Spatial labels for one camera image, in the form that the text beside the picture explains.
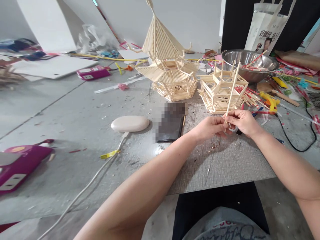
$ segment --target wooden handle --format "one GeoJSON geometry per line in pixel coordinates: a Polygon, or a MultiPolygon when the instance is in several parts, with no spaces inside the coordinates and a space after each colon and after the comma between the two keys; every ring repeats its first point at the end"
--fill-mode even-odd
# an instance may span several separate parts
{"type": "Polygon", "coordinates": [[[275,95],[277,95],[279,98],[282,98],[283,100],[287,101],[288,103],[291,103],[292,105],[299,107],[300,103],[296,102],[295,100],[292,100],[291,98],[287,97],[286,95],[283,95],[279,92],[277,92],[276,90],[272,90],[272,93],[274,93],[275,95]]]}

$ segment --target shopping bag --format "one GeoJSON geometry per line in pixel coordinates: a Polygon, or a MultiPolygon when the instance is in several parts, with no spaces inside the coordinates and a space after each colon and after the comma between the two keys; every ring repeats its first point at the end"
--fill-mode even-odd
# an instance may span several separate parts
{"type": "Polygon", "coordinates": [[[269,55],[273,50],[291,15],[296,0],[293,0],[288,16],[279,14],[283,0],[279,4],[274,2],[275,0],[272,0],[272,3],[264,3],[264,0],[261,0],[260,3],[254,4],[251,26],[245,46],[246,50],[257,53],[266,51],[265,55],[269,55]]]}

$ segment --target table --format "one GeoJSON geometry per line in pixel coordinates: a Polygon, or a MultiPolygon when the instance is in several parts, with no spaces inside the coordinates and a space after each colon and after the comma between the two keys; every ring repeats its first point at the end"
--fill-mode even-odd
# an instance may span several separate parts
{"type": "MultiPolygon", "coordinates": [[[[2,101],[0,109],[11,107],[12,115],[5,115],[2,121],[0,150],[53,138],[56,140],[56,157],[41,164],[17,191],[0,197],[0,224],[61,214],[104,163],[99,159],[100,155],[117,148],[121,134],[110,127],[117,117],[142,115],[153,122],[159,121],[160,108],[166,99],[150,89],[151,81],[148,79],[130,85],[126,91],[117,89],[93,93],[126,82],[134,74],[136,72],[126,72],[124,75],[113,73],[110,81],[103,78],[92,82],[83,82],[74,74],[58,81],[19,84],[15,90],[17,92],[4,90],[2,96],[6,101],[2,101]],[[34,86],[41,88],[35,91],[34,86]],[[27,107],[30,109],[19,115],[20,109],[27,107]],[[19,119],[12,123],[15,115],[19,119]]],[[[189,104],[189,115],[183,130],[186,133],[210,114],[198,93],[184,102],[189,104]]],[[[298,110],[305,114],[303,107],[298,110]]],[[[279,112],[295,146],[303,148],[311,142],[308,122],[293,113],[287,115],[283,108],[279,112]]],[[[270,118],[264,128],[285,140],[288,146],[279,121],[274,116],[270,118]]],[[[257,120],[260,123],[264,121],[261,116],[257,120]]],[[[155,144],[151,128],[152,124],[141,133],[131,134],[115,162],[102,172],[72,211],[98,208],[126,178],[169,145],[155,144]]],[[[316,143],[302,156],[319,169],[318,153],[316,143]]],[[[227,140],[215,138],[198,146],[168,194],[272,177],[275,177],[272,169],[253,141],[234,134],[227,140]]]]}

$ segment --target person's hand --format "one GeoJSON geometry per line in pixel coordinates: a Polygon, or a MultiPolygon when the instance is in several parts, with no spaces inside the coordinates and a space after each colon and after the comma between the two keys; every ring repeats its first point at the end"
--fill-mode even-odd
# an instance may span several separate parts
{"type": "Polygon", "coordinates": [[[232,125],[230,127],[227,123],[224,123],[222,117],[206,117],[187,134],[195,139],[198,144],[201,144],[205,140],[212,138],[214,135],[226,138],[226,134],[232,134],[228,128],[234,129],[235,126],[232,125]]]}
{"type": "Polygon", "coordinates": [[[222,116],[231,125],[237,126],[241,132],[250,138],[254,138],[264,132],[264,129],[253,118],[251,112],[247,110],[232,110],[228,116],[222,116]]]}

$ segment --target yellow tag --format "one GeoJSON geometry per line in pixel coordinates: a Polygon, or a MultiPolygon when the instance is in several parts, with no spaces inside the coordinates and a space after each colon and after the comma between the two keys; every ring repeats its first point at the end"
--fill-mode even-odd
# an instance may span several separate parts
{"type": "Polygon", "coordinates": [[[16,147],[12,149],[11,152],[19,152],[19,151],[22,151],[23,149],[25,149],[25,147],[16,147]]]}
{"type": "Polygon", "coordinates": [[[101,155],[100,158],[101,159],[107,159],[107,158],[112,157],[113,155],[115,155],[116,153],[119,153],[119,152],[120,152],[120,150],[114,150],[114,151],[112,151],[110,153],[101,155]]]}

